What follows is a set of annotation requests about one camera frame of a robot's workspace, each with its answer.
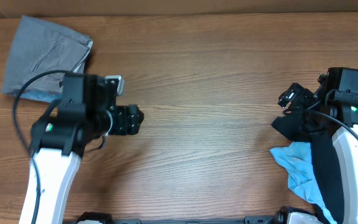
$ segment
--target wooden table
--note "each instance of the wooden table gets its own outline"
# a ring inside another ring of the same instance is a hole
[[[86,154],[65,218],[239,218],[282,205],[311,209],[287,188],[269,149],[291,83],[318,87],[329,67],[358,68],[358,13],[46,18],[94,40],[89,73],[120,74],[145,121]],[[0,89],[18,19],[0,19]],[[0,92],[0,223],[17,223],[29,158]],[[23,100],[26,133],[46,105]]]

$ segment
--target blue cloth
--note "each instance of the blue cloth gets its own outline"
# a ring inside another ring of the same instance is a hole
[[[326,208],[311,164],[311,149],[308,142],[293,142],[288,147],[270,150],[277,164],[288,172],[288,188],[309,203],[317,204],[330,224],[336,224]]]

